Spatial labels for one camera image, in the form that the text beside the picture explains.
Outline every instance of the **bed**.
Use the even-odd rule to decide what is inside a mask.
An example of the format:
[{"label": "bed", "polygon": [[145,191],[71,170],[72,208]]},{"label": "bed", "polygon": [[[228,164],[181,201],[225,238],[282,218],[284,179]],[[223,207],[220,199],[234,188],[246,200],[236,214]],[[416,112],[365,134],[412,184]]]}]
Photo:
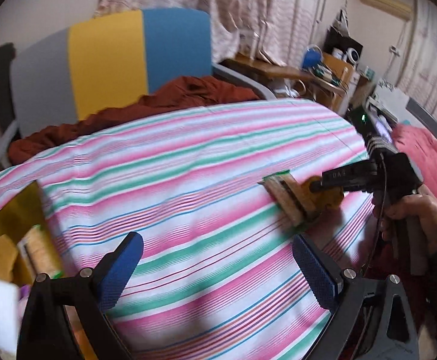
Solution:
[{"label": "bed", "polygon": [[[130,231],[145,252],[109,317],[140,359],[299,359],[329,316],[295,263],[295,230],[258,184],[366,158],[344,119],[308,100],[170,112],[80,137],[0,173],[0,209],[33,180],[69,274]],[[307,232],[342,267],[370,250],[371,196]]]}]

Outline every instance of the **cable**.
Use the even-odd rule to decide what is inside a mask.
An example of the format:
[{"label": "cable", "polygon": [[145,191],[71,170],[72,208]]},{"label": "cable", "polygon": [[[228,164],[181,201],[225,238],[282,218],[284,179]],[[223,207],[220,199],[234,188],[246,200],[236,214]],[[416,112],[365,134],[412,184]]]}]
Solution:
[{"label": "cable", "polygon": [[362,277],[366,276],[369,265],[372,262],[372,259],[373,259],[374,254],[375,254],[375,249],[377,247],[378,237],[380,236],[380,224],[382,223],[382,217],[384,215],[385,196],[387,194],[387,169],[385,168],[384,155],[382,153],[379,153],[379,155],[380,155],[380,159],[382,161],[382,169],[384,170],[384,194],[382,196],[382,203],[380,204],[380,214],[378,215],[378,219],[377,219],[377,225],[376,225],[375,234],[374,234],[374,242],[372,244],[372,250],[370,251],[370,254],[367,258],[366,263],[364,265],[362,265],[362,269],[360,270]]}]

